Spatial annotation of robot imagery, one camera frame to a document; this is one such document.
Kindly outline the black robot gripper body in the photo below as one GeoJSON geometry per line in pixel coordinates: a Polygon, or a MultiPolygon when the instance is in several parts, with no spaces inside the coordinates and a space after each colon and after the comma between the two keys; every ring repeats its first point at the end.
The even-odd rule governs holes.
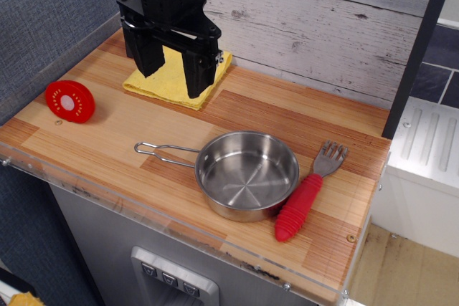
{"type": "Polygon", "coordinates": [[[122,26],[146,30],[163,46],[215,53],[221,31],[205,14],[207,0],[117,0],[122,26]]]}

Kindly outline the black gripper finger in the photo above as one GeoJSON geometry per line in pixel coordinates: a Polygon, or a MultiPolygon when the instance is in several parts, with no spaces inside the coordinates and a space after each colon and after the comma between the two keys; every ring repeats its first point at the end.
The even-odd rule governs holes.
{"type": "Polygon", "coordinates": [[[211,54],[186,51],[182,54],[187,95],[198,98],[208,86],[214,84],[219,64],[219,50],[211,54]]]}
{"type": "Polygon", "coordinates": [[[123,25],[125,42],[131,52],[138,70],[144,77],[149,77],[165,64],[162,43],[149,31],[123,25]]]}

